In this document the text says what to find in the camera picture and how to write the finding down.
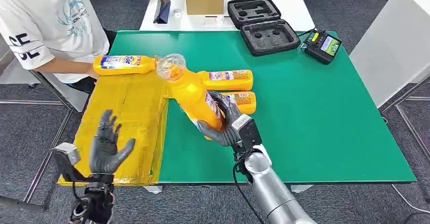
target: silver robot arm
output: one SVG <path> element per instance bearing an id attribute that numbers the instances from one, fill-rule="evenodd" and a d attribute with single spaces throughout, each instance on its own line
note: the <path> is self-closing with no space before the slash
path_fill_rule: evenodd
<path id="1" fill-rule="evenodd" d="M 272 168 L 255 120 L 241 115 L 232 123 L 241 141 L 232 145 L 238 171 L 251 183 L 270 224 L 316 224 Z"/>
<path id="2" fill-rule="evenodd" d="M 270 224 L 316 224 L 273 171 L 266 155 L 251 153 L 245 159 L 245 168 L 253 178 L 254 194 Z"/>

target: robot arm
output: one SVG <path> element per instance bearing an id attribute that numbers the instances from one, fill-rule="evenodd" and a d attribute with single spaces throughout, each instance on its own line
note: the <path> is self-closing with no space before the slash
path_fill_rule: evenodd
<path id="1" fill-rule="evenodd" d="M 279 179 L 250 116 L 241 115 L 228 98 L 210 92 L 226 116 L 226 129 L 215 132 L 199 121 L 200 131 L 222 146 L 231 146 L 238 171 L 252 185 L 260 208 L 270 224 L 316 224 Z"/>
<path id="2" fill-rule="evenodd" d="M 252 185 L 259 206 L 270 224 L 316 224 L 279 179 L 272 161 L 261 144 L 254 119 L 241 115 L 232 128 L 242 139 L 233 144 L 239 171 Z"/>
<path id="3" fill-rule="evenodd" d="M 263 153 L 251 153 L 244 164 L 253 179 L 254 195 L 270 224 L 316 224 L 273 171 Z"/>
<path id="4" fill-rule="evenodd" d="M 73 203 L 68 224 L 82 224 L 87 220 L 94 223 L 110 223 L 114 206 L 114 173 L 133 151 L 135 140 L 128 140 L 125 147 L 118 151 L 117 141 L 121 128 L 114 129 L 116 117 L 111 119 L 112 111 L 106 110 L 100 118 L 97 133 L 91 142 L 90 170 L 92 174 L 84 177 L 75 167 L 81 158 L 76 146 L 62 143 L 52 149 L 55 162 L 64 179 L 73 182 L 76 201 Z M 78 197 L 75 182 L 88 183 L 84 196 Z"/>

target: white t-shirt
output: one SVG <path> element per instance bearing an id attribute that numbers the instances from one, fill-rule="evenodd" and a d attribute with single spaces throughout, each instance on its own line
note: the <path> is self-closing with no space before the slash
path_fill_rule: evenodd
<path id="1" fill-rule="evenodd" d="M 92 63 L 109 42 L 89 0 L 0 0 L 0 33 L 24 69 L 55 58 Z M 74 83 L 86 74 L 54 74 Z"/>

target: bottle label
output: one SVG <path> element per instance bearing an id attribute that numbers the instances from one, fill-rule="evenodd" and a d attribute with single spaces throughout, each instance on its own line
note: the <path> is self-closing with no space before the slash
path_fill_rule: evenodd
<path id="1" fill-rule="evenodd" d="M 226 94 L 226 96 L 228 96 L 231 103 L 235 103 L 236 105 L 252 103 L 251 95 L 249 93 Z"/>
<path id="2" fill-rule="evenodd" d="M 243 80 L 248 79 L 248 73 L 244 69 L 209 72 L 209 79 L 211 81 Z"/>
<path id="3" fill-rule="evenodd" d="M 205 97 L 206 104 L 212 109 L 212 111 L 215 113 L 217 118 L 221 119 L 221 111 L 218 107 L 215 100 L 209 95 L 209 93 L 206 91 L 206 97 Z"/>
<path id="4" fill-rule="evenodd" d="M 138 67 L 140 65 L 140 56 L 103 56 L 100 61 L 101 68 L 124 68 Z"/>

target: controller screen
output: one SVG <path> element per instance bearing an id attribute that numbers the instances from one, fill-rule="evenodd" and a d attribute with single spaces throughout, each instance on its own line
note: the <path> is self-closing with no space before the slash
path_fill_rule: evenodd
<path id="1" fill-rule="evenodd" d="M 339 46 L 340 41 L 328 35 L 322 43 L 320 49 L 323 50 L 325 53 L 329 54 L 330 56 L 334 57 L 337 50 L 339 49 Z"/>

